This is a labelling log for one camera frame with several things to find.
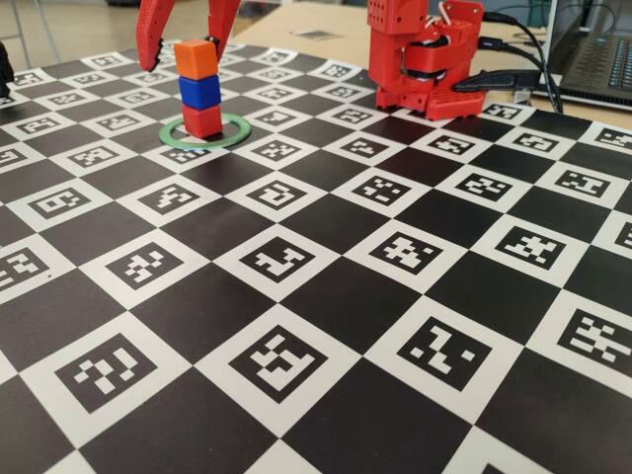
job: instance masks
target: white square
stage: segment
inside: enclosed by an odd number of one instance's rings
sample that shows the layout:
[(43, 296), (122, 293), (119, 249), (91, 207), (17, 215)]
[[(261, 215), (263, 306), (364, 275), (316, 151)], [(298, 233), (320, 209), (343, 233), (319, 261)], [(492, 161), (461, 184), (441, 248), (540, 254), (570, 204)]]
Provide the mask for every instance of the white square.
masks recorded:
[[(147, 197), (154, 195), (150, 201)], [(184, 176), (174, 175), (149, 185), (117, 202), (146, 221), (160, 227), (220, 198), (217, 193)]]
[(156, 120), (132, 110), (122, 110), (105, 116), (92, 118), (83, 122), (86, 128), (99, 133), (105, 138), (138, 130), (155, 123)]
[(104, 69), (112, 69), (113, 67), (125, 66), (132, 64), (134, 61), (127, 56), (123, 56), (119, 52), (104, 52), (103, 54), (95, 54), (81, 59), (81, 62), (93, 69), (103, 71)]
[(557, 161), (571, 149), (575, 144), (575, 140), (524, 126), (517, 126), (508, 131), (496, 143), (507, 148)]
[(481, 117), (509, 125), (522, 125), (534, 112), (533, 107), (488, 102), (483, 106)]
[[(284, 243), (289, 244), (286, 246), (286, 249), (289, 250), (284, 252), (285, 258), (281, 260), (279, 257), (268, 255), (265, 249), (264, 251), (261, 250), (271, 242), (279, 242), (281, 246), (285, 245)], [(243, 262), (253, 255), (259, 259), (257, 262), (257, 265), (261, 267), (259, 271)], [(275, 224), (225, 253), (214, 263), (274, 301), (281, 301), (319, 274), (338, 257), (338, 254), (322, 245)], [(299, 266), (298, 264), (303, 260), (307, 263)], [(298, 270), (292, 272), (294, 266), (297, 266)]]
[(619, 338), (631, 332), (630, 316), (562, 290), (526, 346), (632, 398), (632, 376), (617, 369), (629, 366), (632, 345)]
[[(56, 372), (119, 336), (123, 336), (136, 347), (143, 358), (149, 359), (155, 368), (90, 413)], [(30, 366), (20, 375), (70, 442), (75, 447), (80, 447), (138, 408), (190, 366), (181, 355), (134, 316), (123, 313), (92, 333)]]
[(75, 89), (84, 89), (86, 87), (98, 86), (107, 82), (118, 80), (117, 76), (106, 71), (90, 71), (75, 74), (74, 76), (59, 79), (60, 82), (68, 84)]
[(492, 143), (445, 128), (438, 128), (422, 136), (410, 146), (459, 163), (469, 163), (492, 146)]
[(327, 192), (274, 171), (226, 195), (274, 222), (281, 222)]
[(112, 199), (78, 178), (7, 203), (36, 232), (100, 207)]
[(355, 102), (359, 99), (362, 99), (363, 97), (370, 96), (373, 92), (374, 91), (372, 91), (371, 89), (343, 82), (327, 84), (324, 87), (310, 92), (310, 94), (348, 104), (350, 102)]
[(208, 163), (220, 156), (224, 156), (228, 150), (217, 148), (216, 150), (178, 150), (167, 145), (154, 148), (142, 154), (145, 158), (158, 163), (174, 173), (184, 173), (196, 166)]
[(309, 75), (329, 81), (345, 82), (356, 76), (361, 70), (361, 67), (330, 59), (313, 71), (310, 71)]
[[(158, 256), (155, 257), (153, 251), (145, 255), (145, 249), (156, 249)], [(169, 269), (167, 267), (169, 260), (179, 262), (174, 262), (171, 269), (155, 277), (158, 272), (153, 274), (152, 271), (155, 269), (162, 271), (163, 260), (160, 259), (165, 259), (165, 254), (167, 257), (164, 265), (167, 269)], [(80, 270), (125, 309), (129, 309), (192, 274), (208, 262), (207, 258), (194, 252), (182, 242), (156, 229), (82, 265)], [(118, 269), (117, 275), (108, 268), (114, 265), (127, 270), (123, 274), (121, 269)], [(129, 277), (128, 281), (124, 281), (123, 277)], [(141, 283), (141, 285), (133, 287), (134, 283)]]
[(369, 168), (333, 190), (332, 194), (388, 217), (395, 217), (430, 189), (387, 171)]
[(16, 369), (11, 365), (11, 362), (8, 361), (7, 358), (4, 357), (4, 354), (2, 354), (2, 351), (0, 351), (0, 385), (17, 373)]
[(0, 110), (8, 109), (10, 107), (18, 106), (25, 102), (28, 102), (30, 99), (22, 94), (18, 94), (17, 92), (11, 91), (9, 97), (0, 97)]
[(260, 64), (267, 64), (268, 66), (283, 66), (292, 61), (297, 55), (298, 53), (296, 51), (271, 47), (261, 54), (251, 57), (250, 60), (259, 62)]
[(0, 248), (0, 304), (16, 298), (75, 266), (39, 234)]
[(612, 209), (630, 182), (558, 161), (535, 182), (546, 190)]
[(153, 72), (137, 72), (123, 77), (127, 82), (131, 82), (139, 87), (151, 87), (156, 84), (164, 84), (165, 82), (177, 81), (178, 74), (171, 71), (160, 70)]
[(280, 439), (264, 452), (245, 474), (270, 474), (272, 472), (320, 474), (318, 469)]
[[(270, 372), (262, 366), (260, 372), (255, 375), (261, 377), (259, 382), (266, 384), (271, 391), (277, 390), (268, 382), (271, 377), (266, 380), (265, 376), (272, 373), (276, 375), (276, 378), (293, 375), (291, 380), (294, 380), (301, 375), (303, 370), (311, 369), (310, 364), (320, 362), (320, 365), (316, 366), (315, 370), (311, 371), (307, 378), (302, 380), (302, 383), (281, 402), (278, 402), (255, 385), (251, 379), (233, 368), (230, 363), (243, 354), (252, 353), (251, 358), (254, 359), (252, 357), (254, 354), (261, 354), (257, 351), (257, 344), (264, 342), (268, 337), (272, 338), (275, 333), (279, 334), (281, 331), (285, 331), (287, 337), (300, 341), (308, 349), (305, 349), (305, 354), (294, 354), (292, 351), (285, 350), (283, 355), (270, 350), (268, 355), (274, 355), (275, 358), (281, 356), (285, 360), (290, 359), (292, 368), (289, 370), (277, 368), (275, 372)], [(291, 311), (277, 305), (203, 358), (196, 364), (196, 368), (266, 428), (281, 437), (349, 371), (358, 359), (359, 355), (354, 351)]]
[(137, 153), (111, 140), (99, 140), (51, 156), (50, 161), (74, 176), (85, 176), (127, 160)]
[(41, 153), (22, 142), (0, 146), (0, 174), (37, 163), (45, 158)]
[(55, 112), (48, 112), (40, 116), (12, 121), (2, 126), (2, 129), (19, 140), (28, 140), (36, 136), (46, 135), (52, 131), (61, 130), (75, 122)]
[(512, 474), (552, 474), (478, 427), (472, 427), (442, 474), (482, 473), (489, 465)]
[(406, 145), (397, 141), (372, 135), (365, 131), (355, 131), (328, 144), (323, 149), (363, 165), (375, 166), (399, 153)]
[(425, 293), (466, 252), (433, 234), (390, 220), (346, 252), (345, 257)]
[(393, 117), (397, 117), (398, 119), (413, 121), (414, 123), (431, 126), (432, 128), (442, 128), (444, 125), (447, 125), (448, 123), (453, 121), (453, 118), (446, 118), (444, 120), (428, 120), (425, 114), (417, 111), (412, 111), (410, 109), (400, 109), (394, 112), (392, 115)]
[(269, 84), (244, 93), (245, 97), (276, 106), (307, 94), (305, 91), (284, 84)]
[(632, 259), (632, 215), (613, 210), (601, 225), (592, 244)]
[(233, 150), (233, 153), (273, 170), (280, 170), (314, 153), (317, 149), (309, 143), (274, 133), (237, 148)]
[[(483, 355), (482, 363), (461, 390), (398, 355), (405, 346), (413, 342), (417, 332), (422, 328), (430, 328), (435, 334), (431, 348), (435, 354), (425, 366), (441, 367), (446, 376), (449, 376), (457, 364), (472, 363), (469, 360), (462, 362), (458, 356), (444, 357), (445, 354), (441, 350), (449, 345), (454, 334), (460, 333), (461, 337), (474, 340), (475, 343), (488, 348), (489, 352)], [(474, 424), (512, 368), (521, 350), (520, 344), (422, 296), (364, 357), (450, 412)]]
[(252, 112), (244, 119), (265, 130), (280, 132), (311, 119), (311, 116), (285, 107), (271, 106)]
[(106, 97), (105, 100), (119, 106), (123, 109), (134, 109), (140, 106), (146, 106), (154, 102), (169, 99), (171, 96), (164, 92), (149, 89), (147, 87), (139, 87), (138, 89), (130, 89), (125, 92), (114, 94)]
[(531, 189), (531, 184), (472, 165), (463, 165), (435, 186), (499, 212), (507, 212)]
[(632, 155), (632, 131), (620, 126), (594, 121), (579, 141)]
[(361, 130), (385, 119), (388, 114), (354, 104), (342, 104), (338, 107), (323, 112), (317, 119), (335, 123), (353, 130)]
[[(519, 244), (514, 241), (503, 243), (512, 233), (524, 234), (524, 238), (520, 239)], [(489, 228), (471, 250), (524, 274), (562, 287), (588, 247), (589, 244), (585, 242), (505, 214)], [(548, 262), (544, 252), (553, 253)]]
[(9, 87), (12, 90), (16, 91), (20, 89), (26, 89), (27, 87), (48, 84), (49, 82), (55, 82), (55, 78), (46, 74), (40, 68), (36, 68), (16, 72), (15, 80), (9, 84)]
[(294, 69), (287, 69), (286, 67), (280, 66), (267, 67), (248, 74), (249, 77), (272, 83), (288, 81), (302, 75), (301, 72), (295, 71)]
[(37, 102), (51, 111), (62, 111), (64, 109), (81, 106), (82, 104), (98, 100), (98, 96), (95, 96), (88, 91), (82, 91), (81, 89), (58, 92), (56, 94), (50, 94), (48, 96), (33, 99), (34, 102)]

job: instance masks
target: green circle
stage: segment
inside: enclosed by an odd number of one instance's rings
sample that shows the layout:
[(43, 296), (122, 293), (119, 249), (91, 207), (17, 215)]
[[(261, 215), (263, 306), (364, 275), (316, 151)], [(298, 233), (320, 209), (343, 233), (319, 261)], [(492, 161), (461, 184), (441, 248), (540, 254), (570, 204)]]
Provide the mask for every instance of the green circle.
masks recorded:
[(240, 141), (244, 141), (250, 135), (252, 128), (245, 118), (236, 116), (234, 114), (222, 114), (222, 121), (229, 121), (239, 126), (239, 130), (232, 136), (222, 138), (221, 140), (208, 141), (206, 143), (188, 143), (186, 141), (177, 140), (172, 136), (174, 129), (184, 123), (182, 118), (177, 118), (174, 121), (167, 123), (160, 129), (158, 137), (165, 145), (169, 145), (179, 150), (213, 150), (215, 148), (224, 148), (226, 146), (234, 145)]

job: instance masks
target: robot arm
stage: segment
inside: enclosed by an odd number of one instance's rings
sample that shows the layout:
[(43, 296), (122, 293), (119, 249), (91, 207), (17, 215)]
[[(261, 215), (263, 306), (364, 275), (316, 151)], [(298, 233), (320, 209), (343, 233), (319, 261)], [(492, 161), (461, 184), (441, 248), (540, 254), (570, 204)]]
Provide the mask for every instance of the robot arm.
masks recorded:
[[(212, 8), (208, 0), (208, 34), (217, 45), (217, 58), (221, 58), (233, 26), (239, 0), (215, 0)], [(140, 67), (153, 70), (158, 64), (162, 47), (162, 34), (174, 8), (175, 0), (142, 0), (136, 22), (136, 47)]]

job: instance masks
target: laptop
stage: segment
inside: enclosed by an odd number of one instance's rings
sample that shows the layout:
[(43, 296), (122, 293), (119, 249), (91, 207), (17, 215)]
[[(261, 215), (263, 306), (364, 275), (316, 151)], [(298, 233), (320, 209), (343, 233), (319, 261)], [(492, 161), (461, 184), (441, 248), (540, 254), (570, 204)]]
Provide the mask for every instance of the laptop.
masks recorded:
[(553, 0), (544, 45), (562, 97), (632, 110), (632, 37), (583, 28), (585, 9), (578, 3)]

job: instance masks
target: checkerboard mat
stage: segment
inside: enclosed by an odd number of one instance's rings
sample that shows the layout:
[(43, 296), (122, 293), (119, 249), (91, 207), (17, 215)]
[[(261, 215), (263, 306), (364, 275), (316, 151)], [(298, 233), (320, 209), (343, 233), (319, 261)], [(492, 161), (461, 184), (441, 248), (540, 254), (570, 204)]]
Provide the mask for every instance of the checkerboard mat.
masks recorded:
[(0, 472), (629, 472), (632, 132), (230, 44), (180, 151), (163, 59), (0, 104)]

